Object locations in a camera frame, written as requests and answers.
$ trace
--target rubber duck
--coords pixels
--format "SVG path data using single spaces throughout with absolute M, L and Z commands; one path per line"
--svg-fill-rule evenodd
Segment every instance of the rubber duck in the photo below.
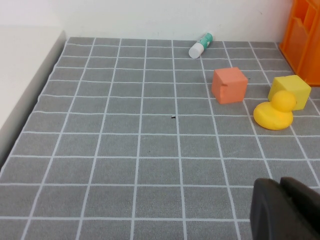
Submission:
M 291 125 L 294 120 L 292 110 L 297 100 L 292 92 L 280 90 L 269 102 L 260 103 L 253 111 L 254 120 L 270 130 L 282 130 Z

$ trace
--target orange container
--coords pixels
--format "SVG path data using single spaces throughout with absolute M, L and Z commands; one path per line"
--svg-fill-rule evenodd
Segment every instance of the orange container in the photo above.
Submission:
M 320 0 L 294 0 L 280 50 L 296 75 L 320 86 Z

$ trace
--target grid mat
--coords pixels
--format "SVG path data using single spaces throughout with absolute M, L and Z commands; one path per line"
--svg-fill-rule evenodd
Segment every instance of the grid mat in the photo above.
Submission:
M 276 76 L 272 42 L 70 38 L 0 173 L 4 239 L 250 240 L 256 178 L 320 192 L 320 89 L 291 127 L 253 120 Z M 213 70 L 248 77 L 220 105 Z

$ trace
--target white glue stick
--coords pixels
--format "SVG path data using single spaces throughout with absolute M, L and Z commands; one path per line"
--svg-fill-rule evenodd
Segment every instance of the white glue stick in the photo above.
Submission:
M 204 35 L 199 41 L 197 41 L 189 50 L 189 55 L 193 59 L 197 59 L 214 40 L 214 36 L 211 33 Z

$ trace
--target glue stick cap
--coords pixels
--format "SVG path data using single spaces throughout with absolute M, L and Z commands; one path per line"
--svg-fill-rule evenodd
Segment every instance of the glue stick cap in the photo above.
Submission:
M 189 49 L 189 56 L 193 59 L 197 59 L 200 55 L 204 52 L 204 46 L 196 42 L 190 49 Z

